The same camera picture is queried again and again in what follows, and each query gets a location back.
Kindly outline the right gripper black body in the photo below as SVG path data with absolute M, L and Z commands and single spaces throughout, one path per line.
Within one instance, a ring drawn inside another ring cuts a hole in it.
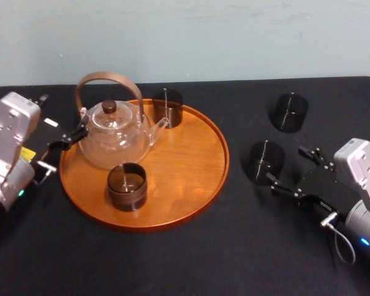
M 360 196 L 336 179 L 333 169 L 317 166 L 308 171 L 295 186 L 295 199 L 299 204 L 311 203 L 328 213 L 347 216 L 360 201 Z

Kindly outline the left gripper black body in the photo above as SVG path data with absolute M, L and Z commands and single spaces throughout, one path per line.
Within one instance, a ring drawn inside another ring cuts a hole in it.
M 34 169 L 35 176 L 32 179 L 34 185 L 41 185 L 50 175 L 57 172 L 62 150 L 48 150 L 47 144 L 48 132 L 58 126 L 49 118 L 40 119 L 35 131 L 21 148 L 20 157 Z

